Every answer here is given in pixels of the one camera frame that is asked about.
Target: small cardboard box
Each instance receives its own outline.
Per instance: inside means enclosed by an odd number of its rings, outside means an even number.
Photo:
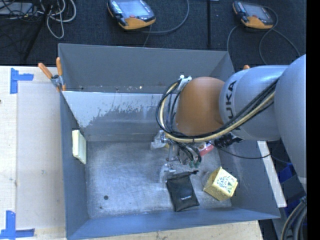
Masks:
[[[223,201],[233,196],[237,185],[237,179],[220,166],[210,174],[203,191]]]

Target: black wallet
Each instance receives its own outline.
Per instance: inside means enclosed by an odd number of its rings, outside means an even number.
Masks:
[[[175,212],[200,205],[190,180],[190,175],[197,172],[194,170],[177,173],[167,180],[166,187]]]

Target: orange handle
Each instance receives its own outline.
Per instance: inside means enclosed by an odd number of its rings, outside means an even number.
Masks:
[[[56,68],[58,69],[58,75],[62,76],[62,66],[61,66],[60,57],[56,58],[55,63],[56,63]]]
[[[47,78],[51,79],[52,78],[52,73],[49,71],[49,69],[43,64],[43,63],[38,63],[38,67],[43,71],[43,73],[46,75]]]

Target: gray bin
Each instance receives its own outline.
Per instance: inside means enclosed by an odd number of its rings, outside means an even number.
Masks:
[[[66,91],[60,95],[66,237],[69,240],[280,218],[262,159],[213,149],[190,176],[200,206],[174,212],[159,180],[168,150],[150,149],[160,130],[156,106],[180,75],[226,81],[226,51],[60,43]],[[73,157],[72,130],[87,141],[87,163]],[[257,142],[227,149],[260,156]],[[222,166],[238,179],[232,198],[202,191],[201,175]],[[177,172],[192,171],[175,165]]]

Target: metal pole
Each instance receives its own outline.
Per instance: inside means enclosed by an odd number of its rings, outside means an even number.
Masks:
[[[55,0],[50,0],[49,4],[47,5],[47,7],[46,7],[46,9],[44,11],[44,14],[43,14],[44,24],[46,24],[47,17],[49,16],[49,12],[50,12],[53,4],[54,4],[54,1]],[[40,30],[41,30],[42,26],[43,26],[43,22],[40,21],[38,26],[37,26],[37,28],[36,28],[35,34],[33,35],[31,41],[29,42],[29,44],[28,44],[28,46],[26,48],[26,52],[25,52],[25,55],[23,57],[23,62],[27,61],[27,58],[29,57],[29,54],[30,54],[31,50],[34,47],[34,44],[35,44],[35,42],[37,40],[37,37],[38,37],[38,35],[40,33]]]
[[[207,12],[207,27],[208,27],[208,49],[211,49],[211,0],[206,0],[206,12]]]

